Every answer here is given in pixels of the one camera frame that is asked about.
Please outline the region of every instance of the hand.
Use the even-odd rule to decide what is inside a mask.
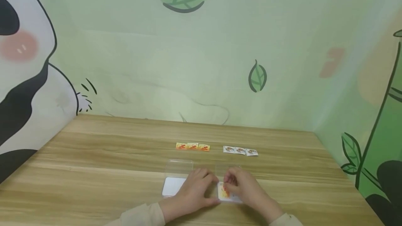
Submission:
[[[224,185],[229,192],[264,216],[268,223],[284,214],[280,205],[262,189],[254,176],[239,167],[228,169]]]
[[[165,223],[196,212],[200,208],[218,205],[220,203],[218,198],[204,197],[211,183],[218,181],[218,178],[206,168],[193,170],[174,197],[159,202]]]

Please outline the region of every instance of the sleeve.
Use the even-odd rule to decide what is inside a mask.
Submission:
[[[283,216],[270,223],[269,226],[303,226],[303,225],[294,215],[288,215],[287,213],[285,213]]]
[[[122,213],[120,218],[105,226],[164,226],[165,219],[159,203],[143,204]]]

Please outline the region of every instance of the wood grain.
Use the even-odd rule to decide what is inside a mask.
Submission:
[[[211,152],[175,150],[176,142]],[[224,154],[256,149],[259,157]],[[0,225],[103,226],[161,199],[169,159],[195,167],[235,163],[305,226],[381,226],[313,133],[80,115],[0,184]],[[263,225],[243,205],[224,203],[170,225]]]

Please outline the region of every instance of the clear plastic box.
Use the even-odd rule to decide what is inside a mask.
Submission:
[[[215,164],[215,175],[218,177],[219,182],[224,181],[224,176],[230,167],[241,167],[236,163],[216,163]],[[188,174],[193,170],[194,163],[192,160],[169,160],[166,164],[165,170],[165,182],[163,185],[162,196],[172,197],[177,194],[177,192],[182,187],[183,183],[186,181]],[[213,196],[218,196],[217,187],[212,189]],[[228,199],[221,199],[223,202],[235,202],[241,203],[241,200],[235,195],[230,195]]]
[[[192,160],[168,160],[166,163],[162,196],[172,197],[176,195],[188,174],[193,171],[193,168],[194,163]]]

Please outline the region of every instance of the small card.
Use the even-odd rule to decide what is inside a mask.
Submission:
[[[209,152],[210,147],[211,146],[206,145],[206,144],[199,144],[198,145],[198,150]]]
[[[225,202],[236,202],[236,203],[242,203],[242,201],[240,200],[240,198],[235,195],[235,194],[231,194],[224,186],[223,182],[219,182],[218,185],[218,199],[221,201],[225,201]]]
[[[187,143],[187,149],[198,149],[198,143]]]
[[[230,147],[230,146],[224,146],[224,153],[234,154],[235,153],[235,148]]]
[[[257,150],[254,149],[246,149],[246,155],[247,156],[258,156]]]
[[[235,154],[246,155],[246,150],[243,149],[243,148],[235,147],[235,148],[234,148],[234,153],[235,153]]]
[[[186,149],[186,147],[187,143],[181,143],[181,142],[176,143],[176,149]]]

